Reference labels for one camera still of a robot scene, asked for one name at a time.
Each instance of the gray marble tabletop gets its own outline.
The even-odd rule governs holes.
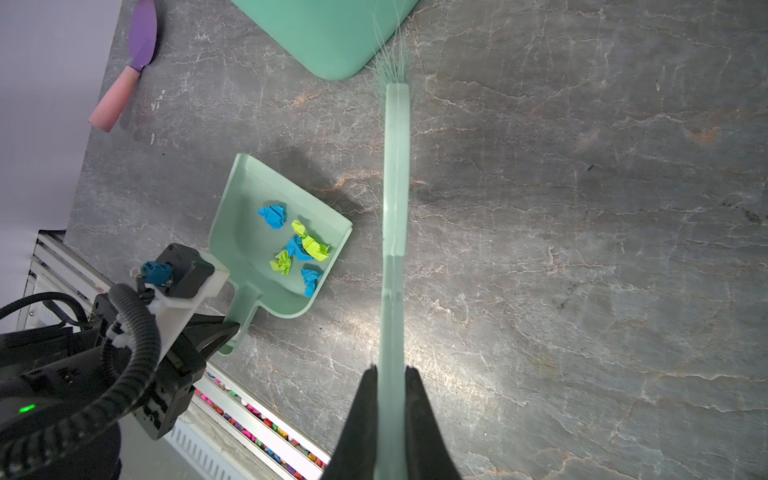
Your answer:
[[[238,152],[348,217],[310,311],[261,310],[215,358],[332,450],[378,349],[371,75],[313,77],[227,0],[158,8],[67,241],[118,282],[170,242],[206,248]],[[768,475],[768,4],[422,0],[405,33],[406,359],[462,475]]]

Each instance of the blue crumpled paper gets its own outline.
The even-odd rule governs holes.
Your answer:
[[[286,209],[280,205],[260,208],[259,215],[275,230],[281,228],[286,221]]]
[[[318,272],[317,270],[311,270],[309,268],[302,268],[301,276],[304,277],[304,286],[306,287],[304,289],[304,296],[314,295],[315,289],[317,288],[317,280],[323,276],[323,272]]]
[[[286,245],[286,250],[288,250],[289,255],[296,257],[296,260],[303,262],[314,260],[312,255],[309,255],[306,250],[304,250],[304,245],[301,244],[301,237],[294,237],[290,239]]]

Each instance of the dustpan handle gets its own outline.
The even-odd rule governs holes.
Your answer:
[[[259,308],[259,299],[261,298],[261,292],[254,289],[251,285],[243,285],[235,292],[235,297],[230,304],[230,311],[227,312],[227,317],[224,322],[235,322],[240,324],[240,330],[237,331],[237,335],[225,343],[219,349],[221,355],[230,355],[243,341],[243,338],[248,332],[248,327],[253,321],[253,316],[256,315],[256,309]]]

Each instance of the green plastic container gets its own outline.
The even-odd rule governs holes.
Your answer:
[[[232,0],[270,37],[326,80],[364,67],[418,0]]]
[[[269,205],[286,209],[283,228],[274,230],[258,214]],[[288,275],[270,267],[270,260],[285,249],[295,235],[291,222],[298,220],[320,243],[330,247],[323,262],[300,262],[295,257]],[[294,318],[314,302],[328,272],[352,233],[352,222],[333,208],[296,186],[248,154],[238,154],[210,229],[210,252],[230,271],[230,282],[237,292],[226,321],[240,324],[235,339],[219,352],[229,355],[240,345],[259,306],[280,318]],[[301,269],[312,266],[323,276],[311,298],[304,296]]]

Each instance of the yellow-green crumpled paper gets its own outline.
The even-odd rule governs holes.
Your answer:
[[[328,258],[328,246],[317,243],[315,239],[306,234],[306,228],[298,220],[294,220],[290,225],[296,235],[301,237],[301,245],[304,250],[312,256],[313,259],[322,262]]]
[[[272,260],[270,262],[270,265],[272,266],[272,270],[275,270],[276,272],[281,272],[283,275],[287,275],[288,272],[290,272],[291,263],[292,263],[292,260],[290,259],[288,250],[283,250],[282,252],[277,254],[277,257],[275,257],[275,260]]]

